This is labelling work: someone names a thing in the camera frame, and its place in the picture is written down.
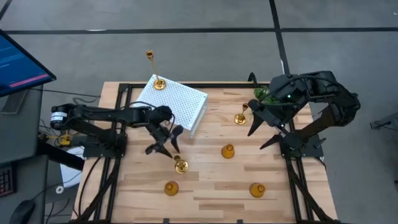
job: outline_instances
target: keyboard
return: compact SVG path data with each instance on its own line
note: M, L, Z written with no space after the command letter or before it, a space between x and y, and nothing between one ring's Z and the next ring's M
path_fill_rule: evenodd
M12 163L0 165L0 197L16 192L15 167Z

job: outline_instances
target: gold candle holder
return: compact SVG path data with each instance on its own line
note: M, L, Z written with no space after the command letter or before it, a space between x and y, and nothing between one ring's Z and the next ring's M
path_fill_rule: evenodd
M152 68L154 69L154 73L156 75L156 80L154 82L154 88L156 90L163 90L164 88L166 88L166 81L162 78L159 78L159 76L157 74L155 64L154 64L154 51L147 50L147 52L145 52L145 54L147 55L147 58L150 60L150 64L152 65Z
M224 146L221 149L221 155L223 155L223 157L225 159L230 159L230 158L234 157L234 155L235 155L234 146L231 145L231 144L228 144L228 145Z
M174 196L178 193L178 184L174 181L169 181L164 185L164 192L168 196Z
M246 117L243 115L243 113L249 108L249 105L247 103L244 103L242 105L242 113L235 115L234 121L238 125L242 125L246 122Z
M266 192L266 187L260 183L253 183L250 185L250 194L255 198L261 198Z
M174 156L174 160L176 161L174 168L177 173L184 174L188 171L188 163L185 160L182 160L180 156Z

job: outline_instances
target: wooden table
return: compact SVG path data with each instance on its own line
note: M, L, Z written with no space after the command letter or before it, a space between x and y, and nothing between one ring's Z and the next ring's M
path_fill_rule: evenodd
M99 107L114 108L118 82L104 83ZM246 113L247 122L234 123L234 115L241 112L243 103L254 98L252 88L200 88L208 93L208 109L193 139L184 132L178 137L181 157L189 163L186 174L174 170L175 161L162 154L145 155L145 148L154 140L145 128L127 129L128 147L121 161L112 222L156 222L164 218L171 222L236 223L295 223L286 164L280 155L279 145L259 150L276 130L264 123L248 137L252 115ZM142 89L134 89L132 101ZM294 118L297 129L312 122L307 105ZM96 122L102 128L110 123ZM235 146L235 156L225 159L221 148ZM175 152L168 142L166 148ZM82 182L95 158L88 159L83 169ZM308 189L319 206L336 218L335 207L325 168L315 159L303 159ZM103 159L93 170L83 194L82 210L98 191L103 170ZM176 196L164 194L164 185L174 180L180 191ZM253 182L265 185L266 193L254 198L249 193ZM300 208L303 218L305 206L301 193ZM108 194L103 200L101 217L105 217ZM75 202L78 208L78 197Z

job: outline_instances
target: white perforated box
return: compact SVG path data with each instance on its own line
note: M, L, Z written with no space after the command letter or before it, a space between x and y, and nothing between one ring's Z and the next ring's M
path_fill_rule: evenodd
M166 81L164 90L155 90L153 75L145 86L137 101L150 103L154 106L168 106L175 116L175 124L183 126L191 132L192 138L207 108L207 93L179 84L172 80Z

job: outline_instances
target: monitor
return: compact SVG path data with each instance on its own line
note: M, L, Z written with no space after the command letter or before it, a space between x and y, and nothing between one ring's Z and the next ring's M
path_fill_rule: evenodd
M0 97L57 79L0 29Z

